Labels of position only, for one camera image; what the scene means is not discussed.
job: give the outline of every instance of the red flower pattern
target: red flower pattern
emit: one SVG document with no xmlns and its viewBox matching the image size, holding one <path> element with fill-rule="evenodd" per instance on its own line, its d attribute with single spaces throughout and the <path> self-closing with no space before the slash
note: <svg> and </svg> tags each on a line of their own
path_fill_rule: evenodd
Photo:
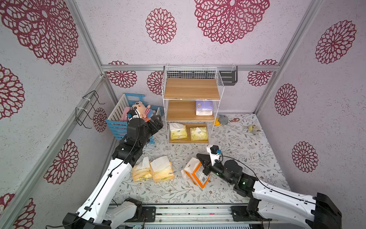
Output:
<svg viewBox="0 0 366 229">
<path fill-rule="evenodd" d="M 0 197 L 0 215 L 5 210 L 11 199 L 13 199 L 14 195 L 14 193 L 7 193 L 4 196 Z"/>
<path fill-rule="evenodd" d="M 36 216 L 35 207 L 33 198 L 30 198 L 20 216 L 15 220 L 13 229 L 29 229 L 33 225 L 33 220 Z"/>
<path fill-rule="evenodd" d="M 150 91 L 157 95 L 162 95 L 161 92 L 161 81 L 163 80 L 163 71 L 154 71 L 147 78 L 147 86 Z"/>
<path fill-rule="evenodd" d="M 322 64 L 333 63 L 347 53 L 355 40 L 356 29 L 352 21 L 340 21 L 321 36 L 316 47 L 316 59 Z"/>
<path fill-rule="evenodd" d="M 18 113 L 24 101 L 23 84 L 10 69 L 0 64 L 0 119 Z"/>
<path fill-rule="evenodd" d="M 112 61 L 108 64 L 126 64 L 123 61 Z M 108 71 L 106 72 L 112 83 L 121 88 L 130 88 L 136 84 L 137 76 L 135 71 Z"/>
<path fill-rule="evenodd" d="M 107 114 L 105 113 L 105 110 L 101 107 L 98 107 L 93 115 L 93 124 L 98 132 L 103 132 L 107 127 L 107 123 L 105 122 L 106 119 Z"/>
<path fill-rule="evenodd" d="M 162 8 L 154 9 L 146 19 L 146 30 L 149 37 L 158 44 L 170 42 L 177 31 L 175 19 L 170 12 Z"/>
<path fill-rule="evenodd" d="M 78 165 L 79 152 L 75 143 L 71 139 L 66 140 L 63 148 L 53 160 L 43 176 L 48 183 L 61 184 L 71 177 Z"/>
<path fill-rule="evenodd" d="M 314 147 L 305 141 L 294 145 L 292 159 L 296 167 L 303 172 L 312 172 L 318 166 L 318 154 Z"/>
<path fill-rule="evenodd" d="M 268 59 L 258 64 L 277 64 L 276 60 Z M 253 86 L 265 85 L 272 75 L 272 71 L 250 71 L 248 74 L 248 82 Z"/>
<path fill-rule="evenodd" d="M 79 35 L 63 0 L 1 0 L 0 14 L 37 58 L 64 65 L 76 56 Z"/>
<path fill-rule="evenodd" d="M 195 0 L 194 15 L 211 41 L 233 43 L 253 31 L 269 8 L 269 0 Z"/>
<path fill-rule="evenodd" d="M 274 98 L 274 106 L 280 115 L 291 113 L 297 103 L 297 91 L 292 84 L 284 84 L 278 89 Z"/>
</svg>

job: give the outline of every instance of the tissue pack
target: tissue pack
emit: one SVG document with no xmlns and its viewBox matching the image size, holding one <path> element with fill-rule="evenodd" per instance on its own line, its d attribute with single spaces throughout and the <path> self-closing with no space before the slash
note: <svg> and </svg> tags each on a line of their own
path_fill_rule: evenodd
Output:
<svg viewBox="0 0 366 229">
<path fill-rule="evenodd" d="M 153 180 L 155 183 L 174 179 L 172 163 L 167 156 L 159 157 L 151 162 Z"/>
<path fill-rule="evenodd" d="M 212 115 L 212 101 L 196 100 L 196 115 L 206 116 Z"/>
<path fill-rule="evenodd" d="M 132 179 L 134 182 L 145 181 L 153 177 L 149 158 L 144 157 L 142 162 L 132 168 Z"/>
</svg>

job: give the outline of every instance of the floral floor mat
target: floral floor mat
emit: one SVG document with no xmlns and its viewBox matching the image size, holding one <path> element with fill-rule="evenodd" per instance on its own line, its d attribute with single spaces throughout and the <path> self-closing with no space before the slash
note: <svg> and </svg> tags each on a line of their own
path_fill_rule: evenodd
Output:
<svg viewBox="0 0 366 229">
<path fill-rule="evenodd" d="M 252 168 L 258 178 L 265 182 L 289 190 L 289 186 L 276 157 L 263 131 L 253 135 L 248 126 L 261 127 L 255 114 L 228 115 L 229 120 L 238 118 L 238 122 L 229 122 L 225 126 L 215 126 L 212 144 L 218 145 L 223 155 L 230 156 Z M 121 182 L 113 199 L 117 203 L 132 197 L 143 203 L 248 203 L 249 199 L 233 191 L 233 186 L 211 173 L 211 178 L 204 189 L 182 178 L 181 170 L 197 153 L 206 154 L 206 145 L 169 144 L 166 128 L 154 135 L 155 144 L 148 144 L 143 149 L 142 157 L 150 161 L 167 155 L 172 162 L 175 178 L 170 181 L 154 183 L 153 180 L 133 182 L 132 174 Z M 253 176 L 245 166 L 243 172 Z"/>
</svg>

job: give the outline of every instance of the yellow plush toy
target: yellow plush toy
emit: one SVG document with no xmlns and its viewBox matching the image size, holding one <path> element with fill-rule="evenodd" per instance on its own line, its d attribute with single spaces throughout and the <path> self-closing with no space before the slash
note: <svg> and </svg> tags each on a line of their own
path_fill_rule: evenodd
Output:
<svg viewBox="0 0 366 229">
<path fill-rule="evenodd" d="M 261 129 L 259 127 L 257 127 L 256 125 L 251 125 L 248 126 L 248 129 L 250 132 L 252 132 L 254 135 L 259 134 L 259 132 L 261 131 Z"/>
</svg>

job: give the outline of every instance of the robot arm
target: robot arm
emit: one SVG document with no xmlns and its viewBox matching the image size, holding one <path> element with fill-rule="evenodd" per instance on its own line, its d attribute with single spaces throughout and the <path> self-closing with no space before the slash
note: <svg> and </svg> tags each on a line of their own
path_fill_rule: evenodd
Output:
<svg viewBox="0 0 366 229">
<path fill-rule="evenodd" d="M 247 212 L 240 214 L 252 220 L 279 219 L 306 229 L 341 229 L 342 214 L 328 196 L 303 195 L 272 186 L 243 173 L 234 160 L 222 165 L 219 160 L 222 153 L 217 145 L 209 145 L 207 152 L 209 155 L 197 154 L 203 172 L 206 175 L 214 172 L 233 184 L 239 195 L 250 198 Z"/>
<path fill-rule="evenodd" d="M 162 127 L 159 115 L 152 116 L 148 122 L 140 118 L 130 120 L 125 137 L 115 149 L 107 171 L 94 191 L 76 213 L 68 213 L 63 219 L 66 229 L 115 229 L 128 219 L 140 218 L 142 203 L 132 198 L 126 199 L 112 211 L 106 211 L 119 184 L 129 176 L 142 155 L 145 144 Z"/>
</svg>

